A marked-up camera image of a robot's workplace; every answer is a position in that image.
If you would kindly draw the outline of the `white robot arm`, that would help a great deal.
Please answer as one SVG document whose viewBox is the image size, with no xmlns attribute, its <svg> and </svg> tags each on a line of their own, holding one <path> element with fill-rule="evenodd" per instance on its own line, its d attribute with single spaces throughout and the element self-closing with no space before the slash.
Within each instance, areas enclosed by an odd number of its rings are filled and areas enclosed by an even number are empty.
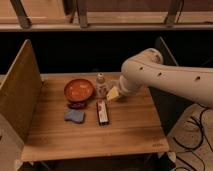
<svg viewBox="0 0 213 171">
<path fill-rule="evenodd" d="M 162 54 L 154 48 L 122 64 L 118 85 L 122 95 L 151 86 L 213 108 L 213 69 L 165 65 Z"/>
</svg>

